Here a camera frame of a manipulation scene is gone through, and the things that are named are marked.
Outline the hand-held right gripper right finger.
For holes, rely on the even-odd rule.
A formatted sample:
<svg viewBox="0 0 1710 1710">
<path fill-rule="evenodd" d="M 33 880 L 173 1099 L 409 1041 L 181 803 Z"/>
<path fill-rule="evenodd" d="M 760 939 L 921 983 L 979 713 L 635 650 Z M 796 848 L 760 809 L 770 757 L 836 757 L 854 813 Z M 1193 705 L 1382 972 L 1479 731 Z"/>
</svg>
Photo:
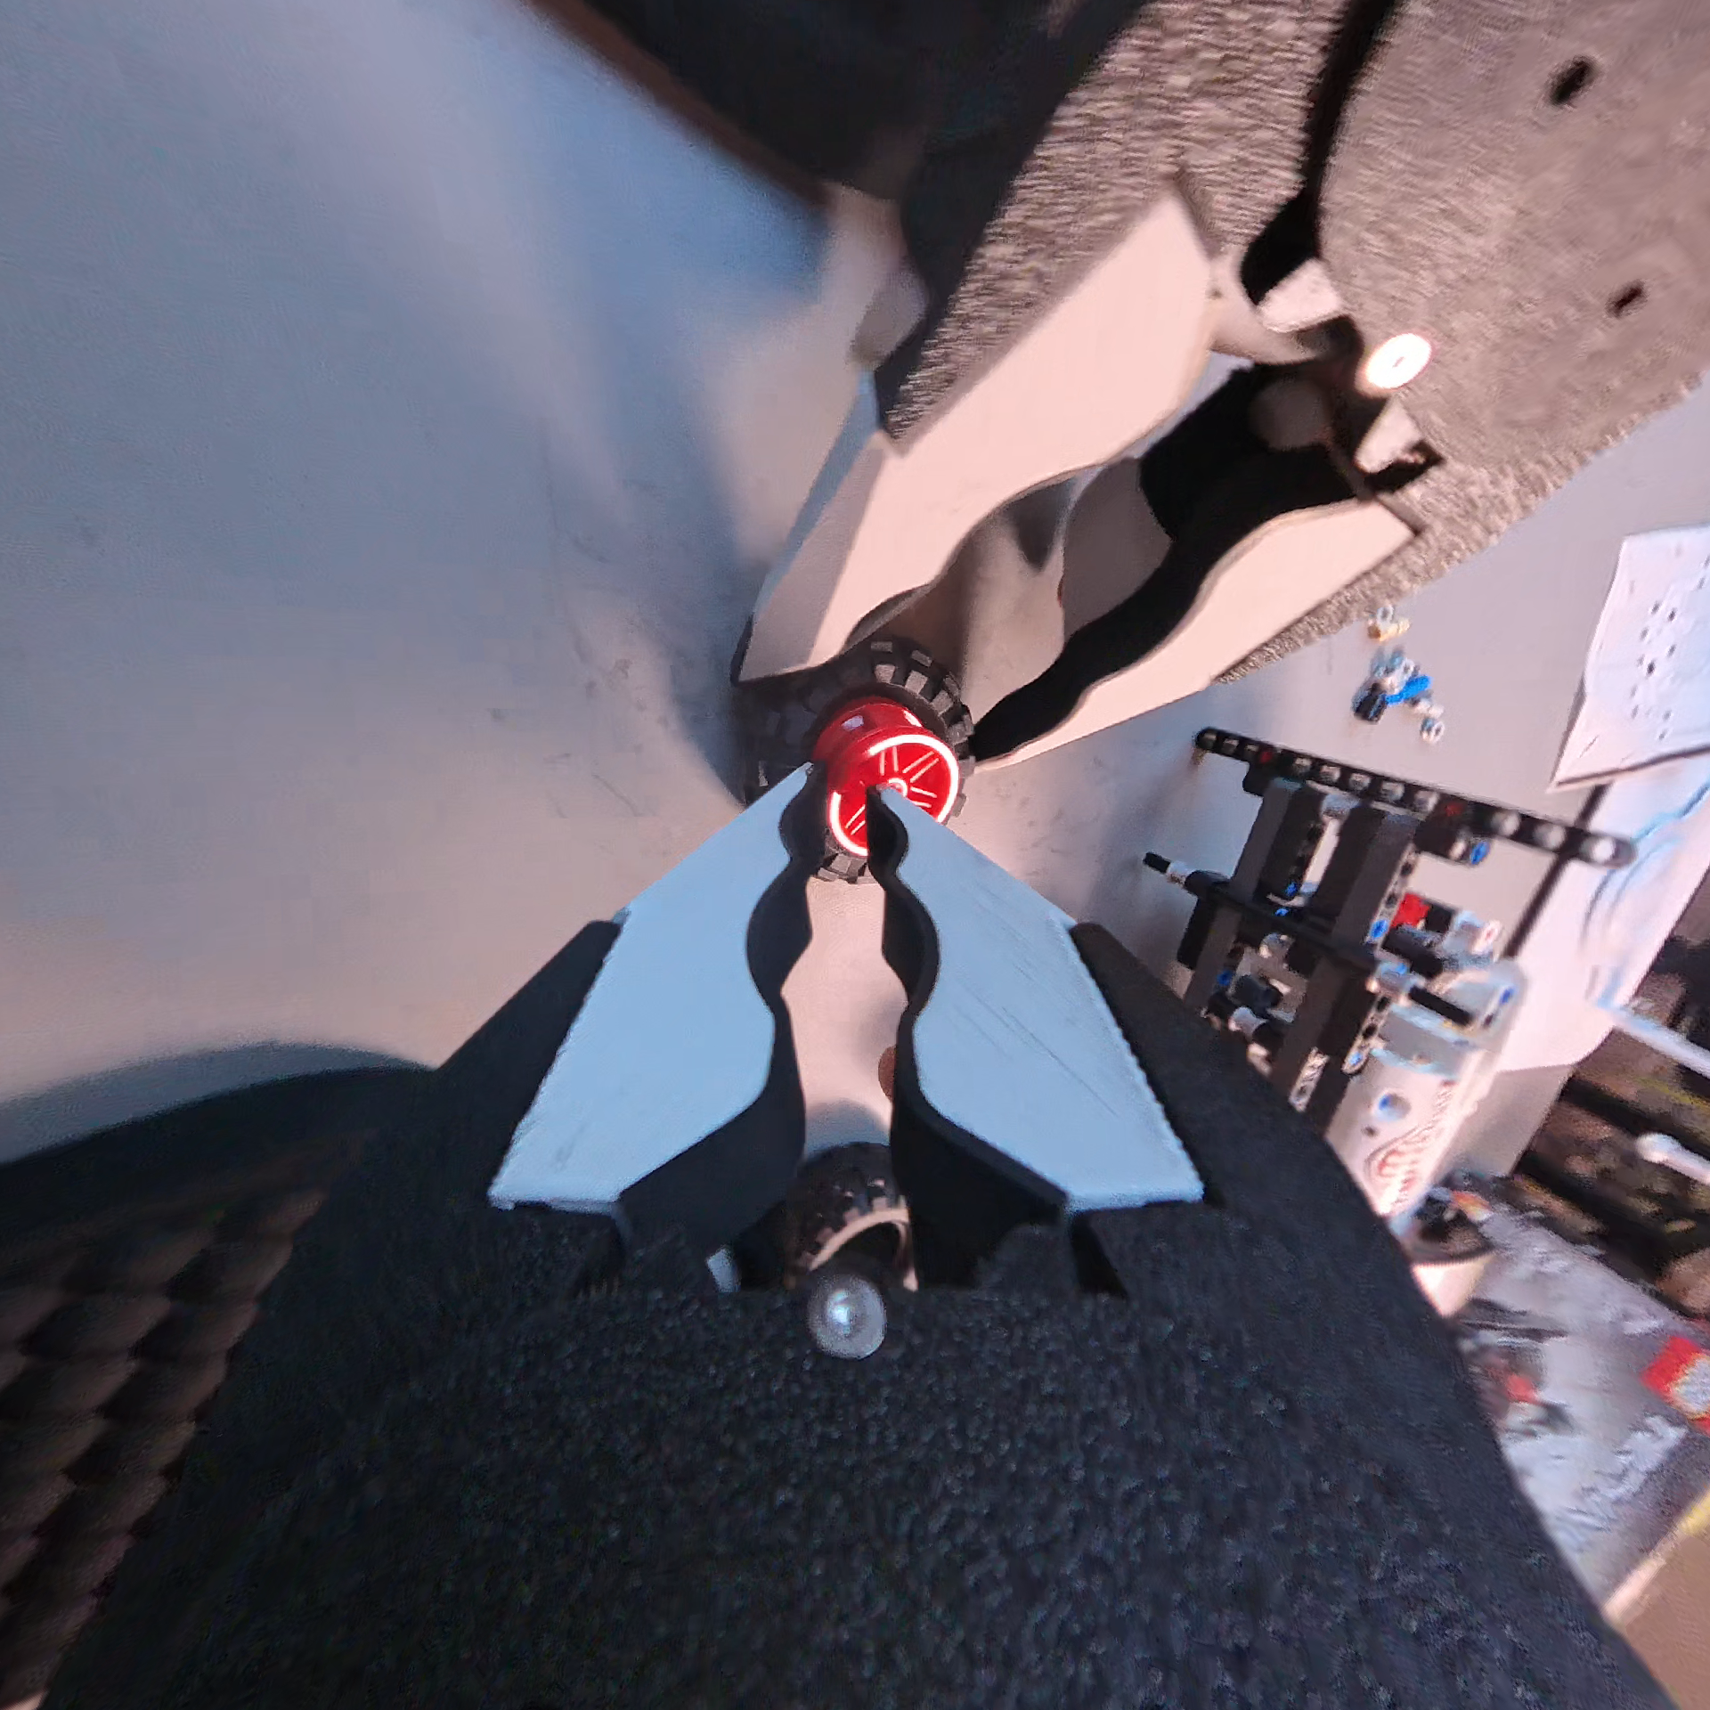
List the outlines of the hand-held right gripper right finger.
<svg viewBox="0 0 1710 1710">
<path fill-rule="evenodd" d="M 894 1108 L 1045 1208 L 1202 1202 L 1076 920 L 904 795 L 871 789 L 867 822 L 882 956 L 906 997 Z"/>
</svg>

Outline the black honeycomb pad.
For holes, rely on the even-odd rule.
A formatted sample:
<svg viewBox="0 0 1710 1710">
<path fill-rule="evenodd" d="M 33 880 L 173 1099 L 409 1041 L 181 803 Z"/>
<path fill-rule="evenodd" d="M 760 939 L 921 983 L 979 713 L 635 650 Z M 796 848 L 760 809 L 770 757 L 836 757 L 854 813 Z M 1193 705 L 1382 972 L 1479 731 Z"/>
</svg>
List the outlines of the black honeycomb pad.
<svg viewBox="0 0 1710 1710">
<path fill-rule="evenodd" d="M 226 1365 L 431 1066 L 197 1095 L 6 1163 L 0 1703 L 37 1704 L 177 1487 Z"/>
</svg>

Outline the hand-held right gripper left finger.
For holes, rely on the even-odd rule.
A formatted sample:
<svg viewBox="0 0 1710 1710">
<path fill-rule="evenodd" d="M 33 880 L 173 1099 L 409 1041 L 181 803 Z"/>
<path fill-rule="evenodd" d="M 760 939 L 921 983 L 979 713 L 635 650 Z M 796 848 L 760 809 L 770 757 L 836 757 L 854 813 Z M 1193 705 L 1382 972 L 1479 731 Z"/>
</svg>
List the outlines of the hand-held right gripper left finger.
<svg viewBox="0 0 1710 1710">
<path fill-rule="evenodd" d="M 782 989 L 813 944 L 816 772 L 632 900 L 486 1202 L 619 1225 L 757 1225 L 806 1104 Z"/>
</svg>

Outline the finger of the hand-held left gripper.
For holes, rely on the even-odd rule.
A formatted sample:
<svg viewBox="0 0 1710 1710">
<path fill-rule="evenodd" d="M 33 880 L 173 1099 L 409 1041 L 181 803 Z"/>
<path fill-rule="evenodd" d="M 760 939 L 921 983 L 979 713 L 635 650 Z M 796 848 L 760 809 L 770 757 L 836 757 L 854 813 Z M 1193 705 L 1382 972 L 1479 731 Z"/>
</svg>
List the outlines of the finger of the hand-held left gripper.
<svg viewBox="0 0 1710 1710">
<path fill-rule="evenodd" d="M 906 438 L 878 418 L 867 372 L 757 592 L 742 682 L 831 664 L 901 617 L 961 682 L 1022 682 L 1063 642 L 1042 586 L 1067 501 L 1193 391 L 1214 343 L 1214 255 L 1188 188 L 1166 188 L 1001 357 Z"/>
<path fill-rule="evenodd" d="M 987 711 L 977 757 L 1042 757 L 1210 690 L 1240 660 L 1398 556 L 1415 527 L 1382 501 L 1331 501 L 1232 534 L 1184 527 L 1058 660 Z"/>
</svg>

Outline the black toy tire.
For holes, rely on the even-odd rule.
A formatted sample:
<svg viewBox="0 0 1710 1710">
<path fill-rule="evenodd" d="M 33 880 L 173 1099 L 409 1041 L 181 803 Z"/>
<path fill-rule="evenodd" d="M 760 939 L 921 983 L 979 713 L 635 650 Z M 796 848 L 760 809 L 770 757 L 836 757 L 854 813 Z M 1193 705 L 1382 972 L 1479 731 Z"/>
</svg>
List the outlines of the black toy tire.
<svg viewBox="0 0 1710 1710">
<path fill-rule="evenodd" d="M 802 1163 L 782 1202 L 782 1287 L 819 1267 L 863 1267 L 918 1289 L 912 1212 L 888 1143 L 827 1146 Z"/>
<path fill-rule="evenodd" d="M 966 760 L 973 785 L 973 711 L 958 682 L 923 645 L 906 637 L 867 637 L 854 650 L 813 671 L 757 682 L 735 690 L 735 720 L 745 739 L 745 796 L 760 796 L 786 772 L 806 765 L 806 749 L 819 724 L 856 691 L 894 691 L 931 724 L 951 726 L 953 749 Z"/>
</svg>

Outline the cluster of small toy pins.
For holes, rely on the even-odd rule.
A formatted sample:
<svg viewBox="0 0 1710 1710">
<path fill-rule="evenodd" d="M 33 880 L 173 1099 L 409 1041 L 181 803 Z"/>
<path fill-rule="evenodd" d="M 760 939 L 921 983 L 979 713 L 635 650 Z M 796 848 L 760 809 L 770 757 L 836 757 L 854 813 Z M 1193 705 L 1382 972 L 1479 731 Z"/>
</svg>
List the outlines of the cluster of small toy pins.
<svg viewBox="0 0 1710 1710">
<path fill-rule="evenodd" d="M 1388 713 L 1410 713 L 1422 743 L 1440 743 L 1446 711 L 1438 698 L 1438 682 L 1422 667 L 1415 653 L 1402 650 L 1410 631 L 1412 617 L 1398 615 L 1398 605 L 1382 605 L 1371 615 L 1368 634 L 1375 637 L 1375 660 L 1353 691 L 1353 720 L 1375 726 Z"/>
</svg>

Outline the white sticker sheet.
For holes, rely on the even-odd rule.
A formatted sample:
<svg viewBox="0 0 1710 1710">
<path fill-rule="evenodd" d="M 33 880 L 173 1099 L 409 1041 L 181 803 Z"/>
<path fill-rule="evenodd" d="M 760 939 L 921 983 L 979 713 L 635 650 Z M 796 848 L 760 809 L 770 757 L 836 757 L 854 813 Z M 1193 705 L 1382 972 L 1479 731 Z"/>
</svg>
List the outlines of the white sticker sheet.
<svg viewBox="0 0 1710 1710">
<path fill-rule="evenodd" d="M 1710 749 L 1710 527 L 1619 544 L 1550 789 L 1612 782 Z"/>
</svg>

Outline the toy truck set box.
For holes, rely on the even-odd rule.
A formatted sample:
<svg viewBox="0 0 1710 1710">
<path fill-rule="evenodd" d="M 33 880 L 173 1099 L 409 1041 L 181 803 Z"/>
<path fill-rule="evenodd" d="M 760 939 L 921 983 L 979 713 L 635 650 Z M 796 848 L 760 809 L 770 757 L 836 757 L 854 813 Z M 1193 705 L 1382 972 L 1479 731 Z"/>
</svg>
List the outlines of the toy truck set box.
<svg viewBox="0 0 1710 1710">
<path fill-rule="evenodd" d="M 1708 1508 L 1708 1326 L 1529 1208 L 1489 1202 L 1454 1312 L 1485 1414 L 1553 1550 L 1636 1612 Z"/>
</svg>

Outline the white toy brick truck model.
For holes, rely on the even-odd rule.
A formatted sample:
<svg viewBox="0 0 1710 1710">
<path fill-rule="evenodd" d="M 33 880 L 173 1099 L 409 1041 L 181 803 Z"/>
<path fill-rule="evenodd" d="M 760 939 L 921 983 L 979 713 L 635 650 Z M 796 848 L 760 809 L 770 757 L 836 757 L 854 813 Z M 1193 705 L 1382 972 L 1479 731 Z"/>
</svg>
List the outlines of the white toy brick truck model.
<svg viewBox="0 0 1710 1710">
<path fill-rule="evenodd" d="M 1229 726 L 1202 726 L 1193 757 L 1235 760 L 1258 819 L 1232 872 L 1144 857 L 1193 893 L 1184 1005 L 1243 1047 L 1402 1231 L 1446 1181 L 1529 991 L 1506 929 L 1440 901 L 1415 871 L 1524 848 L 1550 877 L 1605 877 L 1637 848 Z"/>
</svg>

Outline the red toy wheel hub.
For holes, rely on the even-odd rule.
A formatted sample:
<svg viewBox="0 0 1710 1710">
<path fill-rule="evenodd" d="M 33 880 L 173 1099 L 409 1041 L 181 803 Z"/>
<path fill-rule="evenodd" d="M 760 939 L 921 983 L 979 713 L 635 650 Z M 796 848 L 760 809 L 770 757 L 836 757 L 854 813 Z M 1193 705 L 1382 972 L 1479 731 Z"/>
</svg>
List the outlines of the red toy wheel hub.
<svg viewBox="0 0 1710 1710">
<path fill-rule="evenodd" d="M 819 724 L 806 757 L 822 767 L 827 785 L 827 877 L 867 877 L 867 806 L 876 789 L 901 795 L 932 822 L 951 822 L 961 809 L 966 760 L 953 749 L 951 726 L 931 724 L 894 691 L 856 691 L 836 705 Z"/>
</svg>

